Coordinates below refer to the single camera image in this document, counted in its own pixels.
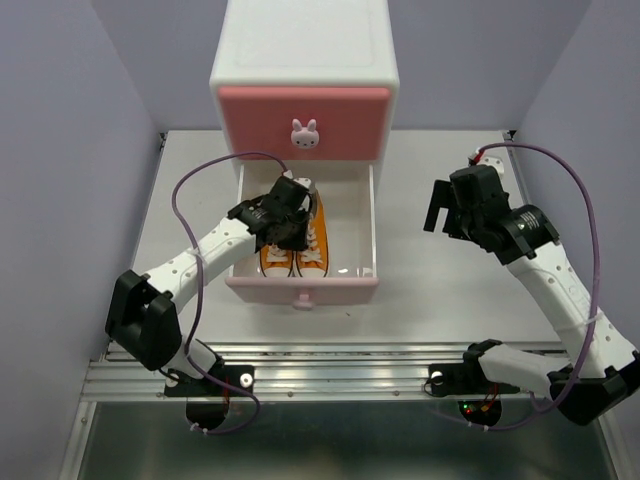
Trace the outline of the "white plastic shoe cabinet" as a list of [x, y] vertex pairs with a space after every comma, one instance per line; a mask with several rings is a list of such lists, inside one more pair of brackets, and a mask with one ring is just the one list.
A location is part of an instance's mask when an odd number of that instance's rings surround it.
[[399, 73], [385, 1], [231, 1], [209, 80], [223, 86], [382, 87], [391, 92], [380, 160], [391, 129]]

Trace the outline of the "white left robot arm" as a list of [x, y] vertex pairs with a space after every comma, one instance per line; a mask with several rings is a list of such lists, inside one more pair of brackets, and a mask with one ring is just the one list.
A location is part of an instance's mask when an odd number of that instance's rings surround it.
[[270, 191], [244, 200], [201, 239], [165, 263], [142, 274], [128, 270], [114, 285], [105, 331], [148, 371], [175, 372], [199, 393], [218, 388], [253, 395], [241, 380], [227, 380], [222, 357], [182, 332], [179, 315], [190, 302], [203, 309], [204, 289], [237, 262], [266, 246], [295, 251], [306, 247], [316, 210], [309, 178], [281, 175]]

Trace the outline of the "light pink drawer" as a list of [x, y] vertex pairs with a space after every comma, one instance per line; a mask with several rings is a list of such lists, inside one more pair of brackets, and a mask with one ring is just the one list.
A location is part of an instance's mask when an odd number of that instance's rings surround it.
[[378, 285], [375, 167], [362, 161], [292, 161], [317, 189], [317, 219], [303, 252], [265, 248], [230, 269], [226, 284], [244, 301], [291, 305], [366, 304]]

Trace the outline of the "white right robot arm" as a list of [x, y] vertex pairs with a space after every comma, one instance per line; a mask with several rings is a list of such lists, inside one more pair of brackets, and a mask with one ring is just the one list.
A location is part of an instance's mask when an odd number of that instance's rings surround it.
[[442, 210], [444, 233], [494, 255], [533, 298], [567, 356], [529, 353], [494, 339], [473, 343], [461, 361], [430, 366], [428, 395], [527, 391], [585, 426], [638, 390], [638, 348], [593, 307], [595, 294], [575, 274], [541, 209], [512, 207], [496, 169], [475, 165], [435, 181], [425, 231], [434, 231]]

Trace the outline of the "pink bunny knob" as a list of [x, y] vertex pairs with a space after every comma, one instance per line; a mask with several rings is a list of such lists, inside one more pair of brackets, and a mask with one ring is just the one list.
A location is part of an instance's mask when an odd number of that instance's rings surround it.
[[319, 138], [315, 119], [310, 119], [306, 124], [297, 118], [292, 120], [290, 140], [293, 146], [299, 149], [313, 149], [318, 146]]
[[315, 307], [315, 303], [308, 291], [301, 291], [298, 297], [292, 302], [292, 307], [299, 311], [311, 311]]

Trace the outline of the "orange sneaker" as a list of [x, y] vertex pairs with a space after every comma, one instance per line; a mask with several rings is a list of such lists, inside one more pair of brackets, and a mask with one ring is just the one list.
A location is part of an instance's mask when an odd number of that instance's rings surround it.
[[267, 278], [288, 278], [293, 273], [294, 253], [276, 245], [265, 246], [260, 251], [260, 270]]
[[329, 273], [327, 226], [319, 194], [315, 195], [314, 208], [307, 229], [307, 249], [296, 254], [296, 272], [302, 278], [325, 278]]

